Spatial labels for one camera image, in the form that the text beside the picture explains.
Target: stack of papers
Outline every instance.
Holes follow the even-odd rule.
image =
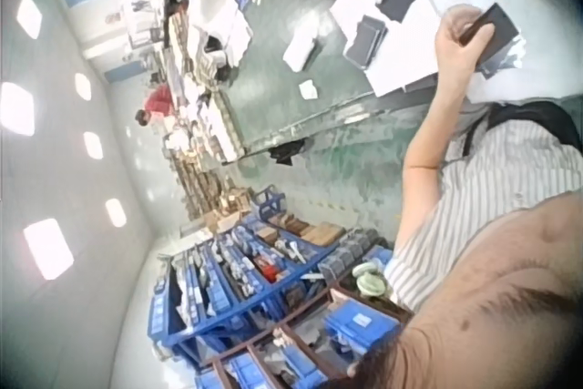
[[[364,15],[383,20],[389,30],[364,70],[374,94],[383,96],[437,71],[435,33],[441,21],[429,0],[413,2],[402,23],[381,13],[375,0],[336,0],[330,8],[350,45]]]

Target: workbench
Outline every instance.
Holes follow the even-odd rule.
[[[583,28],[575,0],[431,1],[440,14],[458,3],[488,8],[496,1],[527,41],[522,69],[499,73],[486,89],[482,80],[474,79],[470,96],[486,99],[487,91],[491,99],[498,100],[567,97],[583,92],[579,53]],[[409,92],[397,90],[375,97],[363,72],[342,56],[346,40],[328,14],[332,3],[333,0],[261,0],[259,5],[249,4],[244,11],[254,38],[226,92],[231,116],[248,154],[353,120],[431,101],[435,89],[431,81],[422,89],[412,87]],[[295,27],[310,16],[320,19],[320,44],[306,68],[295,74],[281,57]],[[317,99],[302,99],[298,85],[307,79],[317,87]]]

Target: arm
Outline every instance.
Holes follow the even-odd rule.
[[[445,14],[437,31],[437,92],[404,158],[403,212],[396,251],[403,248],[439,201],[439,169],[477,59],[494,34],[494,26],[486,25],[467,46],[459,45],[458,37],[479,16],[476,8],[456,6]]]

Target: electronic device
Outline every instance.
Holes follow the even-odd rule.
[[[478,66],[485,63],[488,59],[498,53],[520,34],[518,29],[512,23],[512,20],[510,20],[500,5],[493,4],[485,13],[479,16],[470,27],[466,29],[462,36],[460,36],[460,44],[462,46],[467,46],[467,44],[472,41],[472,38],[476,36],[477,31],[482,26],[489,23],[493,24],[496,27],[496,30],[492,36],[492,39],[486,46],[486,49],[477,60]]]

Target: hand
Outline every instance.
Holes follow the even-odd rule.
[[[439,66],[438,89],[449,97],[465,96],[470,77],[476,71],[477,60],[494,35],[494,25],[488,24],[478,30],[467,46],[459,43],[459,37],[481,14],[476,7],[458,5],[450,8],[442,17],[435,36]]]

